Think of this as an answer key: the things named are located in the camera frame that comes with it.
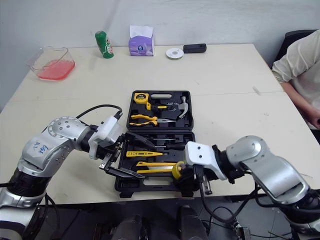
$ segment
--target person's hand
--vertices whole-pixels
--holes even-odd
[[[320,110],[313,108],[306,114],[307,120],[317,129],[320,129]]]

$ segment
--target toolbox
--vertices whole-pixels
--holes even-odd
[[[145,179],[117,177],[114,187],[120,197],[131,198],[135,192],[150,191],[176,191],[183,197],[192,197],[192,190],[177,187],[172,167],[184,161],[181,145],[195,141],[193,126],[189,91],[134,91],[126,127],[156,148],[132,141],[123,143],[118,167],[137,172]]]

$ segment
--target person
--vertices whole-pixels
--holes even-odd
[[[320,30],[291,44],[272,73],[320,143]]]

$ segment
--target beige shirt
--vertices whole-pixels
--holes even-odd
[[[320,110],[320,30],[291,44],[272,72],[279,83],[289,82]],[[316,129],[308,122],[311,129]]]

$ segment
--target white table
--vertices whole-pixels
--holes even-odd
[[[157,46],[154,57],[131,57],[127,47],[114,47],[111,59],[101,58],[97,48],[71,48],[76,67],[64,81],[41,81],[29,72],[0,114],[0,182],[12,175],[25,143],[56,117],[116,104],[123,108],[119,123],[125,126],[134,90],[189,90],[197,142],[223,150],[245,135],[260,136],[311,187],[320,187],[320,147],[254,45],[208,45],[206,53],[179,60],[166,58],[168,48]],[[114,112],[102,108],[83,120],[98,124]],[[180,197],[177,192],[137,192],[119,198],[115,178],[98,168],[100,162],[73,151],[48,193],[57,204]],[[248,194],[253,181],[250,176],[234,185],[216,180],[211,187],[215,196]]]

